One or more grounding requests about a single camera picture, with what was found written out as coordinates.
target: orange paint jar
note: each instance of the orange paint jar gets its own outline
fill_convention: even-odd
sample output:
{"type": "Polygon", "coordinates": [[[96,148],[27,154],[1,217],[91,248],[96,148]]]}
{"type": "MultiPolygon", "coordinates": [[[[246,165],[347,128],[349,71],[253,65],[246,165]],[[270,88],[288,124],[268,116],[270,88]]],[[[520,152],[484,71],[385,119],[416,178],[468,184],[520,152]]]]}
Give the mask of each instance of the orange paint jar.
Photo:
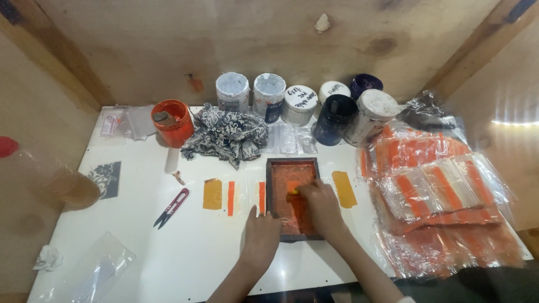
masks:
{"type": "Polygon", "coordinates": [[[189,108],[185,103],[178,100],[164,100],[159,102],[151,110],[151,114],[167,112],[176,119],[176,124],[163,126],[154,122],[155,128],[161,134],[165,142],[173,148],[180,148],[195,132],[193,121],[189,115],[189,108]]]}

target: white paint jar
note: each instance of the white paint jar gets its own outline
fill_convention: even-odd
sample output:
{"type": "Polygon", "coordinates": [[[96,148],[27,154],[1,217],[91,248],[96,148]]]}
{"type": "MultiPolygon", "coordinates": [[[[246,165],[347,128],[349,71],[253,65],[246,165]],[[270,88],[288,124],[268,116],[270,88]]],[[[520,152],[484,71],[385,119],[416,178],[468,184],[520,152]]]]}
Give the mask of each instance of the white paint jar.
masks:
{"type": "Polygon", "coordinates": [[[305,126],[313,116],[317,103],[318,96],[314,90],[304,85],[291,86],[285,93],[281,119],[287,124],[305,126]]]}
{"type": "Polygon", "coordinates": [[[400,113],[397,101],[382,91],[368,89],[357,100],[360,108],[344,140],[353,146],[370,143],[400,113]]]}
{"type": "Polygon", "coordinates": [[[331,95],[337,94],[350,97],[350,89],[348,88],[348,86],[338,81],[328,81],[322,84],[322,86],[320,87],[320,91],[318,92],[318,104],[314,109],[315,118],[318,119],[318,116],[322,111],[322,106],[324,105],[326,99],[331,95]]]}
{"type": "Polygon", "coordinates": [[[277,122],[281,115],[286,82],[276,74],[258,76],[253,84],[253,113],[269,124],[277,122]]]}
{"type": "Polygon", "coordinates": [[[217,105],[227,112],[249,111],[249,80],[238,73],[225,73],[215,81],[217,105]]]}

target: thread snips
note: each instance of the thread snips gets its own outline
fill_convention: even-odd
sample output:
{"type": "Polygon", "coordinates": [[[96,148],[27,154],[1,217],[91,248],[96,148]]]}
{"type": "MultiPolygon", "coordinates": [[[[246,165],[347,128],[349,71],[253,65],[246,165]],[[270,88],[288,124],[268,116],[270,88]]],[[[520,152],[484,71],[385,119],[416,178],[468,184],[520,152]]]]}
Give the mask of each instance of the thread snips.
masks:
{"type": "Polygon", "coordinates": [[[176,196],[176,198],[174,198],[174,200],[172,200],[172,202],[170,202],[167,209],[165,209],[165,211],[159,216],[157,221],[155,221],[154,227],[157,224],[159,224],[159,222],[161,222],[161,225],[159,225],[159,227],[157,229],[160,229],[161,227],[163,227],[165,225],[165,223],[168,221],[168,219],[170,219],[170,217],[172,217],[174,212],[176,212],[178,207],[180,205],[182,205],[183,201],[187,198],[188,195],[189,195],[189,190],[187,188],[182,189],[179,192],[179,194],[176,196]]]}

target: human hand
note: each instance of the human hand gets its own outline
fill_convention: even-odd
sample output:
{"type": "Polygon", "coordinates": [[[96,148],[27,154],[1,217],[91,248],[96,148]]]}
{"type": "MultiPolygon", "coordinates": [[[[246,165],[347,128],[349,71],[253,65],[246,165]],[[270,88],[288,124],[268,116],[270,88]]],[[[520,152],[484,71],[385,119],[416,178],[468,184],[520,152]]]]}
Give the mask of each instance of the human hand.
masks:
{"type": "Polygon", "coordinates": [[[281,220],[274,218],[271,212],[257,217],[256,205],[251,208],[245,225],[245,247],[240,255],[240,262],[245,263],[262,276],[270,267],[281,234],[281,220]]]}
{"type": "Polygon", "coordinates": [[[320,179],[297,188],[307,199],[311,220],[316,231],[330,243],[349,232],[341,216],[341,208],[331,185],[320,179]]]}

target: red cap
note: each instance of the red cap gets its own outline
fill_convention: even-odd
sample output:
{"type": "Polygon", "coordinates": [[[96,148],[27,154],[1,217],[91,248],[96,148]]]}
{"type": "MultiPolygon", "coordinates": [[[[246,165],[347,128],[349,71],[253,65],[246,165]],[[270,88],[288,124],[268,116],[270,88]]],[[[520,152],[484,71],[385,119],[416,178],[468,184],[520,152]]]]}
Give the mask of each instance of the red cap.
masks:
{"type": "Polygon", "coordinates": [[[0,158],[5,158],[19,149],[19,142],[10,137],[0,136],[0,158]]]}

